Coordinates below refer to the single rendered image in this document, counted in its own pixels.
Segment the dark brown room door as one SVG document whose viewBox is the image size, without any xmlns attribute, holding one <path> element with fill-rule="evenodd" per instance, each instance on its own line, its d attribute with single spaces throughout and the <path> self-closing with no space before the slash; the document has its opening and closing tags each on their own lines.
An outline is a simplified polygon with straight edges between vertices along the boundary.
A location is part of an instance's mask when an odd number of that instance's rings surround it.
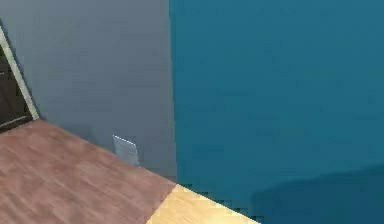
<svg viewBox="0 0 384 224">
<path fill-rule="evenodd" d="M 0 134 L 32 120 L 20 87 L 0 46 Z"/>
</svg>

